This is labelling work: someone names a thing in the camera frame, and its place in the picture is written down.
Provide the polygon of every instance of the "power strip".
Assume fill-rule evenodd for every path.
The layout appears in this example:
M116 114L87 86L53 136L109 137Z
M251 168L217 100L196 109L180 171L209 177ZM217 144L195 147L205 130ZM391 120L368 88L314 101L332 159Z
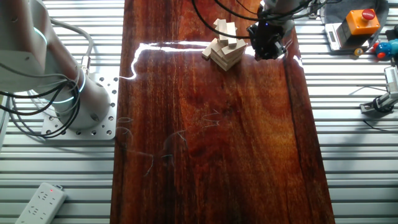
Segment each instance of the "power strip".
M15 224L50 224L66 197L61 186L41 184Z

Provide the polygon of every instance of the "wooden block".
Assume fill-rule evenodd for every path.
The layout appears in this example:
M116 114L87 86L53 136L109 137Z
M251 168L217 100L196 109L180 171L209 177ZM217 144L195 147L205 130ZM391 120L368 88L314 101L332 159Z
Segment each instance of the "wooden block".
M236 57L233 61L231 61L230 63L226 63L225 61L223 61L221 58L219 58L219 56L217 56L216 54L211 54L211 59L217 63L218 66L220 66L224 71L228 71L232 66L234 66L236 63L238 63L242 58L243 55L239 55L238 57Z
M214 32L214 35L216 35L217 39L220 37L220 35L219 35L219 34L217 34L216 32Z
M242 57L243 54L234 54L233 57L231 57L227 60L222 57L222 55L224 55L224 53L220 50L217 53L212 51L210 55L212 55L214 58L217 58L218 61L221 62L224 66L230 66L231 64L235 63L237 58Z
M225 19L219 19L218 20L218 31L227 33L228 31L226 30L226 20ZM220 35L219 38L220 42L222 44L227 45L228 44L228 38L226 36Z
M216 19L216 21L214 21L213 27L218 27L218 21L219 21L219 19Z
M223 57L222 57L222 58L223 58L224 60L226 60L226 61L233 60L233 59L236 58L238 55L244 54L245 49L246 49L246 48L242 48L242 49L240 49L240 50L235 50L232 54L229 54L229 55L225 55L225 54L223 53L223 51L221 50L221 53L223 54Z
M210 54L211 54L211 48L215 45L217 45L217 38L214 38L211 43L204 49L204 51L201 52L201 56L206 59L209 60L210 58Z
M246 47L246 43L244 40L240 39L237 41L236 43L236 47L235 48L231 48L229 46L223 47L221 50L223 51L223 53L228 56L230 54L233 54L234 52L237 52L241 49L244 49Z
M211 59L212 59L218 66L220 66L224 71L227 71L227 70L228 70L228 69L227 69L227 66L224 65L223 63L221 63L221 62L215 57L214 54L212 54L210 57L211 57Z
M236 35L235 23L229 22L226 24L226 31L229 35ZM228 46L229 47L236 47L237 40L236 38L228 37Z
M232 66L234 66L235 64L237 64L240 60L242 60L243 55L238 56L236 59L234 59L232 62L230 62L228 64L228 66L226 67L227 70L229 70L230 68L232 68Z
M223 47L225 47L225 45L218 42L218 39L217 39L217 44L211 46L211 51L214 53L217 53L217 52L221 51L221 49Z

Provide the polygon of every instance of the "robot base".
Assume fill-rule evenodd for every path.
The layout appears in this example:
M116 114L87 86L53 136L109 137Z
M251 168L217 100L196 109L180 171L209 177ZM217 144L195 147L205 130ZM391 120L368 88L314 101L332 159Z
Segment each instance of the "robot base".
M53 139L48 139L48 141L111 140L115 137L116 113L118 107L119 76L107 75L104 77L101 74L89 74L89 76L93 81L103 85L105 90L108 92L109 97L111 98L111 105L109 107L109 111L105 119L102 120L98 125L90 129L86 130L68 129L65 134L61 134ZM62 126L62 123L59 121L59 119L45 115L42 134L55 131L60 126Z

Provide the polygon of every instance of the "blue toy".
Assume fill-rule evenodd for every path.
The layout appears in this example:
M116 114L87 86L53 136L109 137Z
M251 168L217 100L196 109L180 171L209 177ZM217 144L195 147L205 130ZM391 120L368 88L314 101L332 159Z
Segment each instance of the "blue toy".
M379 59L388 59L398 55L398 39L389 42L375 43L373 49Z

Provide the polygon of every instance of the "wire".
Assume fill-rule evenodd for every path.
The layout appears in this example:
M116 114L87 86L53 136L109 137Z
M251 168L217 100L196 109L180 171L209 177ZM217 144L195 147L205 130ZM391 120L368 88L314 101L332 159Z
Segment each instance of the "wire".
M23 112L19 112L19 111L15 111L15 110L11 110L6 106L0 105L0 109L7 111L8 113L13 113L13 114L18 114L18 115L23 115L23 116L32 116L35 114L39 114L43 111L45 111L47 108L49 108L51 106L51 104L55 101L56 97L60 94L60 92L62 91L63 87L65 87L68 83L62 83L61 85L59 85L59 89L55 92L55 94L53 95L53 97L51 98L50 102L43 107L40 110L34 111L34 112L28 112L28 113L23 113Z
M93 38L91 37L91 35L89 35L89 33L87 33L86 31L82 30L81 28L79 28L77 26L73 26L73 25L67 24L65 22L61 22L61 21L58 21L58 20L55 20L52 18L50 18L50 20L51 20L51 23L54 25L58 25L63 28L66 28L66 29L70 29L70 30L75 31L76 33L81 34L84 37L86 37L86 39L88 40L88 49L87 49L85 56L90 56L91 51L93 50L93 47L94 47L94 41L93 41Z
M257 15L257 13L250 11L248 8L246 8L239 0L236 0L236 2L241 5L247 12L250 12L251 14Z
M42 96L47 96L47 95L55 92L55 90L58 90L60 88L60 86L65 86L65 85L66 85L66 82L63 82L63 83L59 84L57 87L55 87L55 88L53 88L53 89L51 89L49 91L46 91L46 92L38 94L38 95L32 95L32 96L15 95L15 94L6 93L6 92L3 92L3 91L0 91L0 95L8 96L8 97L14 97L14 98L17 98L17 99L34 99L34 98L38 98L38 97L42 97Z
M312 0L309 0L309 1L306 1L306 2L301 3L301 5L299 5L299 7L296 7L295 9L291 10L291 11L288 12L286 15L274 16L274 17L269 17L269 18L260 18L260 19L242 16L242 15L240 15L240 14L238 14L238 13L236 13L236 12L230 10L230 9L228 9L226 6L224 6L224 5L223 5L222 3L220 3L218 0L214 0L214 1L215 1L219 6L221 6L224 10L226 10L227 12L229 12L229 13L231 13L231 14L237 16L237 17L240 17L240 18L243 18L243 19L247 19L247 20L250 20L250 21L261 21L261 20L272 21L272 20L276 20L276 19L280 19L280 18L289 16L289 13L290 13L290 14L293 14L295 11L299 10L300 8L302 8L305 4L307 4L307 3L309 4ZM314 11L319 10L319 9L320 9L321 7L323 7L326 3L327 3L327 1L325 1L325 2L322 3L322 4L318 4L318 7L317 7ZM224 32L220 32L220 31L214 29L214 28L213 28L211 25L209 25L209 23L207 23L206 20L204 20L204 18L201 16L201 14L200 14L200 12L199 12L199 10L198 10L198 8L197 8L197 5L196 5L196 3L195 3L195 0L192 0L192 6L193 6L193 9L195 10L197 16L198 16L199 19L201 20L201 22L202 22L208 29L210 29L211 31L215 32L216 34L223 35L223 36L225 36L225 37L230 37L230 38L250 39L250 36L229 35L229 34L226 34L226 33L224 33ZM292 16L292 18L290 18L290 19L300 19L300 18L309 16L309 15L311 15L312 13L313 13L313 12L312 12L312 10L311 10L311 12L309 12L309 13L306 13L306 14L300 15L300 16L296 16L296 17L293 17L293 16Z
M37 134L37 133L35 133L32 129L30 129L29 127L28 127L28 125L26 125L26 123L23 121L23 119L19 116L19 115L17 115L17 117L18 117L18 119L19 119L19 121L24 125L24 127L25 128L27 128L29 131L25 131L25 130L23 130L18 124L17 124L17 122L16 122L16 120L15 120L15 117L12 115L12 114L10 114L10 118L11 118L11 120L12 120L12 122L15 124L15 126L21 131L21 132L23 132L24 134L26 134L26 135L29 135L29 136L36 136L36 137L42 137L42 138L45 138L45 139L49 139L49 138L55 138L55 137L57 137L57 136L59 136L59 135L61 135L61 134L64 134L65 133L65 131L70 127L70 125L72 125L72 123L74 122L74 120L76 120L76 117L77 117L77 115L78 115L78 113L79 113L79 110L80 110L80 92L79 92L79 90L78 90L78 88L76 88L76 85L72 85L72 87L75 87L74 89L73 89L73 96L75 97L75 99L76 99L76 101L77 101L77 106L76 106L76 108L74 109L74 111L72 112L72 114L71 114L71 116L69 117L69 119L67 120L67 122L65 123L65 124L63 124L60 128L58 128L57 130L55 130L55 131L52 131L52 132L50 132L50 133L46 133L46 134ZM7 99L7 107L11 110L11 105L12 105L12 107L15 109L15 110L17 110L17 107L16 107L16 104L15 104L15 101L13 101L12 103L10 103L10 101L9 101L9 99Z
M382 128L375 128L375 127L373 127L371 124L369 124L366 120L362 120L365 124L367 124L371 129L375 129L375 130L379 130L379 131L390 131L390 130L386 130L386 129L398 129L398 127L397 128L384 128L384 129L382 129Z
M220 31L214 29L211 25L209 25L209 24L205 21L205 19L204 19L204 18L201 16L201 14L199 13L199 10L198 10L198 8L197 8L197 5L196 5L196 3L195 3L195 0L192 0L192 6L193 6L193 9L195 10L197 16L198 16L199 19L201 20L201 22L202 22L207 28L209 28L211 31L215 32L216 34L220 34L220 35L223 35L223 36L226 36L226 37L230 37L230 38L250 39L249 36L229 35L229 34L226 34L226 33L224 33L224 32L220 32Z
M18 74L18 75L22 75L22 76L29 77L29 78L60 77L60 78L68 79L68 77L67 77L66 75L57 74L57 73L56 73L56 74L41 75L41 76L30 75L30 74L27 74L27 73L23 73L23 72L17 71L17 70L15 70L15 69L11 68L11 67L8 67L7 65L5 65L5 64L3 64L3 63L1 63L1 62L0 62L0 67L4 68L4 69L6 69L6 70L9 70L9 71L12 72L12 73L16 73L16 74Z
M217 5L219 5L220 7L222 7L225 11L231 13L231 14L234 15L234 16L237 16L237 17L240 17L240 18L242 18L242 19L249 20L249 21L274 21L274 20L277 20L277 19L280 19L280 18L283 18L283 17L286 17L286 16L293 16L293 14L294 14L296 11L300 10L301 8L302 8L302 9L307 8L308 5L310 4L310 2L312 2L312 1L313 1L313 0L305 1L305 2L301 3L301 4L300 4L298 7L296 7L295 9L293 9L293 10L291 10L291 11L289 11L289 12L286 12L285 14L282 14L282 15L280 15L280 16L274 16L274 17L267 17L267 18L265 18L265 15L262 15L262 18L253 18L253 17L242 16L242 15L240 15L240 14L238 14L238 13L236 13L236 12L230 10L230 9L228 9L225 5L223 5L221 2L219 2L219 0L214 0L214 2L217 3Z

